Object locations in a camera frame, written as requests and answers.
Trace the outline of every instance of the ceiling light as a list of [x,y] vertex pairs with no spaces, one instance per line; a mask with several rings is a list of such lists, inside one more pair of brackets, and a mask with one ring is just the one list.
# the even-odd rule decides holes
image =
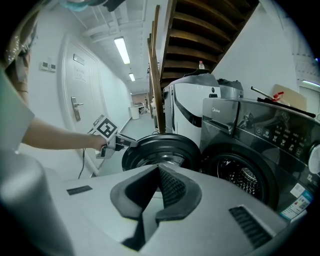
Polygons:
[[122,58],[124,64],[130,64],[130,59],[129,59],[129,55],[128,55],[128,51],[127,51],[124,37],[121,36],[121,37],[115,38],[114,43],[115,43],[116,47],[118,48],[118,51],[121,55],[121,58]]
[[136,81],[134,73],[129,73],[129,77],[131,78],[132,82]]
[[308,85],[312,85],[312,86],[320,86],[320,85],[317,84],[317,83],[309,82],[309,81],[306,81],[306,80],[303,80],[302,82],[305,83],[305,84],[308,84]]

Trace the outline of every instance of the washing machine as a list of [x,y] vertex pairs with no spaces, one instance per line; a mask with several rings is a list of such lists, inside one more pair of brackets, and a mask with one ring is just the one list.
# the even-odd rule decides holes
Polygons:
[[201,171],[225,179],[291,221],[319,185],[320,123],[277,103],[206,98]]
[[198,147],[201,139],[205,98],[242,98],[239,81],[216,80],[210,73],[195,73],[173,81],[164,88],[165,131],[185,136]]

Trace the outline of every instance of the control panel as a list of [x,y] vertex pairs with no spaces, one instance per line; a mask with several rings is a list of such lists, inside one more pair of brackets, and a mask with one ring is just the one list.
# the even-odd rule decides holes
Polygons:
[[320,123],[264,104],[240,104],[237,127],[268,141],[306,165],[310,149],[320,142]]

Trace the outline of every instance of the red object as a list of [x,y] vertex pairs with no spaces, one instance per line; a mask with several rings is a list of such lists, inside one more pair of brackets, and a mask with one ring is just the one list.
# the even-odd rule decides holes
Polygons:
[[276,93],[275,95],[273,95],[273,102],[277,102],[278,100],[280,100],[282,97],[283,97],[283,94],[284,94],[284,92],[283,91],[280,91],[280,92],[278,92],[278,93]]

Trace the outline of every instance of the chrome handle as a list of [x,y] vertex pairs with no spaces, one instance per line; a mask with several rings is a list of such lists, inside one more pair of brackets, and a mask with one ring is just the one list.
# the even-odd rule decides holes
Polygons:
[[76,97],[71,97],[71,103],[72,103],[75,119],[77,121],[80,121],[81,117],[80,117],[80,113],[78,110],[78,106],[83,105],[84,103],[77,103]]
[[73,103],[73,106],[74,107],[78,107],[78,106],[81,106],[81,105],[83,105],[84,103]]

